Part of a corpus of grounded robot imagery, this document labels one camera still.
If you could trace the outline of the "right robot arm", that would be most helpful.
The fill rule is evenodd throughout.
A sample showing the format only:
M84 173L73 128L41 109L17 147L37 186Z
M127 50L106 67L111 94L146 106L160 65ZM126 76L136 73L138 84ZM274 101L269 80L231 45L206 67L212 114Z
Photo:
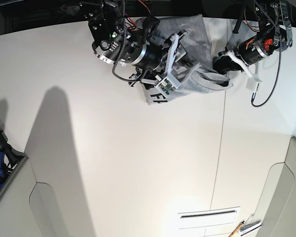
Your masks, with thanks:
M173 91L182 83L176 70L193 66L181 44L186 31L165 36L158 29L161 20L152 15L136 23L127 15L125 1L84 1L79 7L88 20L94 54L130 86Z

